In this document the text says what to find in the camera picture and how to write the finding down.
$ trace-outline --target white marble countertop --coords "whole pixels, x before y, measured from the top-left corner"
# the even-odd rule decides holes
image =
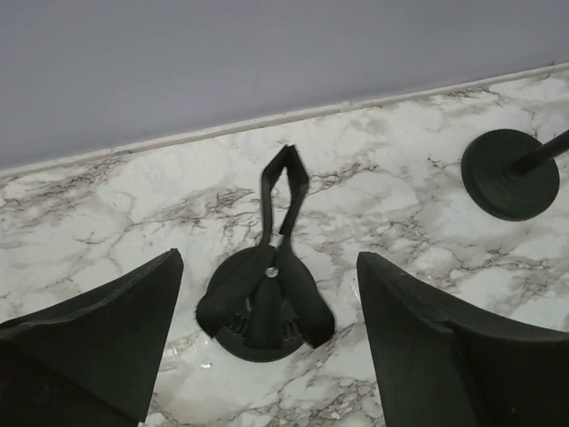
[[[489,216],[462,187],[464,149],[502,127],[541,141],[568,128],[569,72],[2,179],[0,321],[177,247],[186,267],[148,426],[381,426],[359,251],[487,310],[569,331],[569,156],[556,202],[527,222]],[[260,233],[260,172],[286,143],[311,175],[293,244],[338,331],[317,350],[255,365],[209,340],[194,309],[217,265]],[[285,183],[277,189],[288,207]]]

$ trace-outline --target round black base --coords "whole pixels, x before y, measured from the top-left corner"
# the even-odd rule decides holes
[[[231,271],[244,261],[245,258],[255,249],[249,247],[235,254],[232,254],[227,260],[221,263],[218,269],[213,273],[207,292],[210,292],[212,286],[218,282],[218,278],[222,278],[231,273]],[[248,347],[244,343],[245,333],[247,331],[247,323],[251,316],[251,307],[249,302],[244,302],[229,324],[223,327],[216,335],[217,342],[234,356],[250,362],[272,362],[275,360],[286,358],[287,356],[298,350],[304,343],[304,339],[294,322],[294,311],[288,300],[284,299],[282,306],[282,331],[284,337],[284,345],[282,349],[255,349]]]
[[[559,170],[551,160],[526,175],[511,165],[540,147],[527,133],[500,129],[470,143],[462,156],[464,186],[482,209],[507,221],[529,220],[545,211],[559,192]]]

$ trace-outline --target gray wall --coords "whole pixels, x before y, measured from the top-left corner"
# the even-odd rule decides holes
[[[567,0],[0,0],[0,168],[569,59]]]

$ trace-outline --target black object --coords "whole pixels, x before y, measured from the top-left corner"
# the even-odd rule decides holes
[[[479,309],[360,253],[388,427],[566,427],[569,334]]]
[[[559,192],[554,157],[569,150],[569,131],[541,144],[511,129],[485,133],[473,140],[462,157],[464,186],[490,215],[523,221],[545,211]]]
[[[0,423],[143,422],[182,271],[173,249],[106,285],[0,325]]]
[[[285,168],[291,205],[281,225],[281,243],[273,247],[271,190]],[[294,223],[309,190],[309,176],[294,146],[280,150],[260,183],[260,243],[231,255],[213,273],[196,319],[233,355],[269,362],[298,350],[305,340],[313,347],[322,345],[332,337],[335,320],[291,246]]]

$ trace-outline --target baseboard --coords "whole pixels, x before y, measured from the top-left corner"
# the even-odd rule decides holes
[[[124,156],[132,153],[139,153],[150,149],[159,149],[176,144],[184,144],[188,142],[201,141],[209,138],[215,138],[230,133],[241,133],[252,129],[259,129],[262,127],[282,125],[285,123],[295,122],[313,117],[328,116],[346,111],[353,111],[357,109],[367,109],[371,107],[378,107],[381,105],[392,104],[395,102],[416,100],[427,96],[438,95],[442,93],[450,93],[469,89],[474,86],[487,86],[495,85],[497,83],[507,82],[511,80],[518,80],[521,78],[535,77],[542,74],[549,74],[553,72],[563,71],[569,69],[569,62],[559,65],[551,65],[543,68],[536,68],[518,73],[507,74],[504,76],[491,77],[474,82],[464,83],[460,85],[450,85],[438,87],[436,89],[429,89],[426,91],[406,93],[401,95],[389,96],[384,98],[376,98],[367,101],[348,101],[339,104],[328,105],[325,107],[316,107],[312,109],[303,109],[292,111],[289,113],[277,114],[274,116],[260,117],[253,120],[245,120],[243,122],[232,123],[229,125],[222,125],[204,129],[201,131],[178,133],[163,138],[155,138],[152,140],[135,142],[132,144],[115,147],[113,149],[100,149],[92,151],[79,156],[62,157],[55,160],[34,163],[31,165],[24,165],[4,169],[0,171],[0,178],[9,176],[19,176],[28,173],[42,172],[45,170],[53,169],[56,167],[63,167],[69,165],[76,165],[84,162],[92,162],[102,160],[108,157]]]

